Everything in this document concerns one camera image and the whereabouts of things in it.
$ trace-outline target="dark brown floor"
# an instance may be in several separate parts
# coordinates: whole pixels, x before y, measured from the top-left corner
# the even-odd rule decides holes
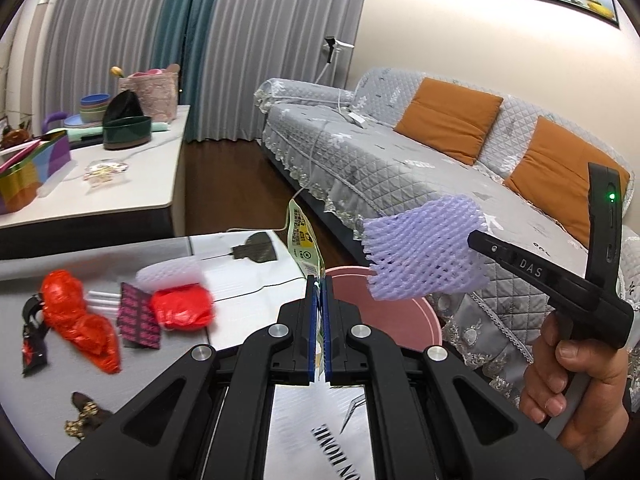
[[[256,142],[206,140],[186,145],[187,234],[231,228],[281,229],[294,189]],[[318,237],[327,269],[354,265],[334,235],[298,201]],[[287,232],[278,235],[287,242]]]

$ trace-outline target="purple foam net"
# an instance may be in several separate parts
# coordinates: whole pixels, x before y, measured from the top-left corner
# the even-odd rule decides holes
[[[468,196],[447,195],[403,213],[364,221],[362,245],[376,271],[376,300],[473,292],[487,286],[482,256],[466,238],[486,231],[484,214]]]

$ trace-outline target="pink bucket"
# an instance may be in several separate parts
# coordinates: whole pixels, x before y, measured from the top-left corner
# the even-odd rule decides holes
[[[367,286],[367,276],[375,274],[367,267],[334,267],[326,275],[334,281],[334,297],[359,307],[362,322],[387,333],[399,346],[422,351],[441,345],[438,316],[423,298],[401,301],[376,301]]]

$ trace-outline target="red plastic bag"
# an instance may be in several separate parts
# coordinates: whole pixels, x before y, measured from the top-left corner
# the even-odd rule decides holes
[[[118,337],[103,316],[88,314],[82,283],[66,270],[55,270],[42,282],[42,313],[48,326],[73,343],[100,370],[120,371]]]
[[[211,323],[213,298],[200,285],[158,290],[151,297],[151,310],[166,330],[199,330]]]

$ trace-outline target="purple handle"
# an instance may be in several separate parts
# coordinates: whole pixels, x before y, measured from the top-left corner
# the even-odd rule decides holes
[[[46,134],[49,131],[49,125],[55,121],[64,121],[69,117],[66,112],[53,112],[49,114],[44,121],[42,121],[42,134]]]

